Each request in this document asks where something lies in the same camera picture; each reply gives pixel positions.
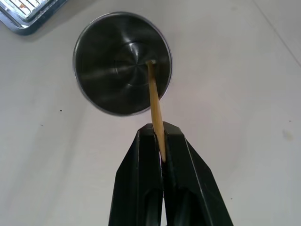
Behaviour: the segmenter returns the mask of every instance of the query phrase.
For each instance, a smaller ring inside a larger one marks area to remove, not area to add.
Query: metal cup
[[[100,110],[120,116],[149,109],[148,60],[156,61],[161,98],[172,74],[170,49],[150,21],[127,12],[109,13],[90,23],[73,53],[83,94]]]

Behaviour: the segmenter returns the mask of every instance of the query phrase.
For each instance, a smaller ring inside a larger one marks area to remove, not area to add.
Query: metal tray
[[[0,0],[0,20],[20,35],[34,33],[67,0]]]

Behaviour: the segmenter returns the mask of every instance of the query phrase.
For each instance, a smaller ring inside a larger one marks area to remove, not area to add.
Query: white surface
[[[174,73],[163,118],[213,171],[234,225],[298,226],[301,68],[254,2],[82,2],[33,36],[0,24],[0,225],[107,225],[115,172],[151,116],[95,109],[71,57],[90,21],[125,10],[165,35]]]
[[[299,0],[254,0],[284,44],[301,65],[301,29]]]

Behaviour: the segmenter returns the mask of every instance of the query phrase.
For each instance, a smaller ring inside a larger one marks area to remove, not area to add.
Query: wooden stick
[[[164,134],[164,126],[162,121],[162,115],[161,115],[159,97],[158,97],[158,91],[156,85],[155,70],[152,61],[147,61],[146,64],[147,64],[148,74],[149,74],[151,120],[152,120],[152,125],[154,127],[155,134],[158,139],[161,159],[163,162],[165,162],[166,161],[165,134]]]

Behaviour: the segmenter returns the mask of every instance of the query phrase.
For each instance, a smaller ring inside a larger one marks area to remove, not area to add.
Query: bamboo skewer
[[[151,120],[152,125],[154,127],[155,134],[158,139],[161,160],[163,162],[166,161],[166,151],[165,151],[165,134],[164,134],[164,126],[162,121],[157,84],[155,78],[155,70],[154,70],[154,61],[146,62],[148,68],[148,78],[149,78],[149,86],[150,86],[150,110],[151,110]]]

